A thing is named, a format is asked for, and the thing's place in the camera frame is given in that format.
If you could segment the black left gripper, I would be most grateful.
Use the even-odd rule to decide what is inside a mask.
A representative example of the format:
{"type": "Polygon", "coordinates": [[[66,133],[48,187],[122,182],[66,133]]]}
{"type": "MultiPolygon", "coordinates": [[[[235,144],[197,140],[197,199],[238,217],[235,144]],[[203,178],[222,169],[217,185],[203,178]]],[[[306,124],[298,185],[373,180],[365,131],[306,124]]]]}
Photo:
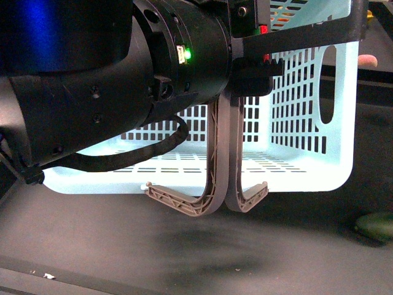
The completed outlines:
{"type": "Polygon", "coordinates": [[[242,47],[270,31],[268,1],[135,1],[134,17],[152,59],[156,108],[205,104],[225,88],[265,95],[284,71],[258,45],[242,47]]]}

